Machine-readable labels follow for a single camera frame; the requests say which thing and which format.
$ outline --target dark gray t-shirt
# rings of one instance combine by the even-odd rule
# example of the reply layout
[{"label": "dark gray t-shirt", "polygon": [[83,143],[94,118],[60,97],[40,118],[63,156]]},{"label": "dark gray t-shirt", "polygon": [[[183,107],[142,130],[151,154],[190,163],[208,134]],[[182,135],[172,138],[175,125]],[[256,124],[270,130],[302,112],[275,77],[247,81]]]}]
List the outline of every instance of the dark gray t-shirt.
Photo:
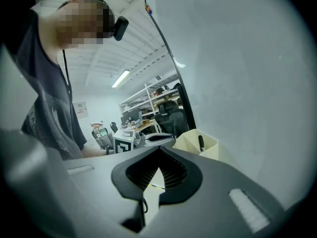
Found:
[{"label": "dark gray t-shirt", "polygon": [[30,10],[13,26],[14,35],[5,40],[12,57],[38,93],[22,130],[45,146],[57,149],[64,160],[81,158],[87,142],[70,102],[68,85],[60,67],[43,50],[38,33],[38,15]]}]

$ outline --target black cable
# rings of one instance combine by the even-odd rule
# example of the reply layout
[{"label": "black cable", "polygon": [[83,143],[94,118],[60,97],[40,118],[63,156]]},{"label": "black cable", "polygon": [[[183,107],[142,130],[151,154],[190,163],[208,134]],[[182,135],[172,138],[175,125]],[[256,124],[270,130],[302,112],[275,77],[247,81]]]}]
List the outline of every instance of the black cable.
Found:
[{"label": "black cable", "polygon": [[65,64],[66,76],[67,76],[67,81],[68,81],[70,102],[72,103],[72,102],[73,102],[73,90],[72,90],[72,88],[71,88],[71,84],[70,84],[70,80],[69,80],[68,69],[67,69],[67,62],[66,62],[66,56],[65,56],[65,50],[63,50],[63,56],[64,56],[64,64]]},{"label": "black cable", "polygon": [[148,203],[146,202],[146,200],[145,200],[144,197],[142,197],[142,201],[143,201],[143,203],[145,204],[145,212],[144,212],[144,213],[147,213],[148,210],[149,210]]}]

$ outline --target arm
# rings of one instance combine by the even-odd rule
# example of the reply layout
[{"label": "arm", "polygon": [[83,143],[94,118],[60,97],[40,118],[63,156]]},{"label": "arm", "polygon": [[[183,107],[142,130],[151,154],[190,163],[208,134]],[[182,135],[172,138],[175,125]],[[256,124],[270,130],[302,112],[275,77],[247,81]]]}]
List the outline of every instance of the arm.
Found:
[{"label": "arm", "polygon": [[98,157],[98,156],[104,156],[106,155],[106,150],[96,149],[94,147],[89,147],[84,145],[83,150],[81,150],[84,158],[90,158],[90,157]]}]

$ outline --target gray plastic device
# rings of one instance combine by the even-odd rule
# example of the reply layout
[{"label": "gray plastic device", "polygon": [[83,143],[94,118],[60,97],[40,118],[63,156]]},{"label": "gray plastic device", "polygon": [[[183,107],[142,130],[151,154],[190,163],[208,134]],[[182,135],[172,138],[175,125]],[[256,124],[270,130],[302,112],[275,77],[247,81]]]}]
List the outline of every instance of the gray plastic device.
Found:
[{"label": "gray plastic device", "polygon": [[[284,214],[271,194],[233,167],[188,152],[144,147],[63,162],[19,131],[1,130],[0,137],[5,182],[51,237],[263,237]],[[158,168],[166,191],[145,226],[142,194]],[[252,232],[244,219],[250,213],[229,196],[233,189],[265,214],[265,227]]]}]

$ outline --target person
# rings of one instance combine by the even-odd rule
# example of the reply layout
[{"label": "person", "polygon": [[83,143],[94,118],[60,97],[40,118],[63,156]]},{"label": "person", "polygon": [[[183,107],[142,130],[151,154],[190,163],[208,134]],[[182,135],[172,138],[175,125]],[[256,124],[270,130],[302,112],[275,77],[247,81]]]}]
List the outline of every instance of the person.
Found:
[{"label": "person", "polygon": [[68,0],[47,17],[29,10],[15,20],[4,43],[38,94],[22,131],[57,149],[64,160],[105,155],[105,150],[85,146],[57,54],[112,37],[113,12],[103,0]]}]

